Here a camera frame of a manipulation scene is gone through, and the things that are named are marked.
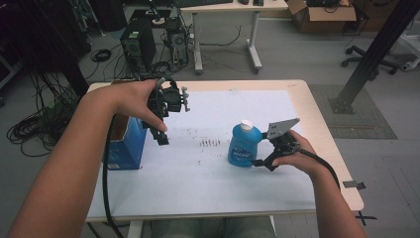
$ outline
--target white paper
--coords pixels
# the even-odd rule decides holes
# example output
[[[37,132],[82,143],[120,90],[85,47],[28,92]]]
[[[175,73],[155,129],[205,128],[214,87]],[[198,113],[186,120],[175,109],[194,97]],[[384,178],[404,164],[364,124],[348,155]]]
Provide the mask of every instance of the white paper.
[[[191,111],[169,113],[169,145],[159,146],[147,135],[141,169],[109,172],[113,216],[173,217],[186,215],[276,214],[314,210],[309,177],[294,167],[274,172],[238,168],[228,163],[232,129],[248,119],[262,132],[268,123],[298,117],[286,91],[189,92]],[[294,128],[302,133],[300,125]],[[273,150],[259,143],[258,158]],[[103,217],[101,179],[89,218]]]

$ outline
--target cardboard box on desk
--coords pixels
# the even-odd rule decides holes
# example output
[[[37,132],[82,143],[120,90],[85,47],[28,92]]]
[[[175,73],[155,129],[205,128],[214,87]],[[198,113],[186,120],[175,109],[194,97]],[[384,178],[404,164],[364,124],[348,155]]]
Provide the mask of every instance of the cardboard box on desk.
[[[117,114],[109,145],[108,170],[138,170],[146,134],[142,120]]]
[[[347,0],[340,7],[308,7],[303,0],[287,1],[299,33],[341,33],[346,22],[356,21],[355,9]]]
[[[357,21],[356,22],[349,22],[347,27],[355,32],[378,32],[385,22],[387,18],[376,18],[376,17],[369,17],[367,16],[361,9],[355,6]]]

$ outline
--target bottle label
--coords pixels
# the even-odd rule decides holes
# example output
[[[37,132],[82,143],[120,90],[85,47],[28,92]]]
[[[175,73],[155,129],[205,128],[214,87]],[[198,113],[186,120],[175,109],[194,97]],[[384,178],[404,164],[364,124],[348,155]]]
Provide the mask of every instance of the bottle label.
[[[231,158],[238,162],[248,162],[253,159],[253,153],[247,151],[242,147],[236,146],[231,151]]]

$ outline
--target white tabletop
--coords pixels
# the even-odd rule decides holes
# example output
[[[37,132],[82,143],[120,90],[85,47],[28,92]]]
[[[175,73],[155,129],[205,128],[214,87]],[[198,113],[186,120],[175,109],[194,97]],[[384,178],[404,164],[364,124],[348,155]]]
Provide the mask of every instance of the white tabletop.
[[[254,6],[253,0],[250,0],[250,3],[248,5],[244,5],[242,3],[239,3],[238,0],[234,0],[234,2],[232,3],[182,8],[181,11],[184,13],[201,13],[224,11],[272,11],[285,9],[287,9],[287,4],[284,2],[284,0],[264,0],[263,6]]]
[[[90,89],[103,85],[96,83]],[[304,81],[182,81],[178,86],[191,91],[191,111],[164,118],[170,145],[160,147],[148,135],[140,170],[109,173],[110,206],[116,219],[314,212],[312,185],[301,171],[280,167],[271,173],[227,162],[232,128],[243,117],[255,121],[262,131],[267,122],[299,117],[294,129],[311,141],[339,180],[352,179]],[[259,144],[259,158],[270,152],[269,142]],[[104,220],[101,193],[99,179],[89,221]],[[363,208],[355,188],[342,188],[342,194],[351,210]]]

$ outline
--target bottle cap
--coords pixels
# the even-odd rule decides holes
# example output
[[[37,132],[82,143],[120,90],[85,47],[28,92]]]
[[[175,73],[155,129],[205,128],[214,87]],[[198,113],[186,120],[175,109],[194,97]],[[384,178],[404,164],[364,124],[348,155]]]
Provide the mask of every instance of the bottle cap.
[[[241,129],[242,130],[244,130],[246,132],[249,132],[253,129],[253,127],[254,127],[254,125],[251,121],[249,121],[249,120],[242,120],[241,121]]]

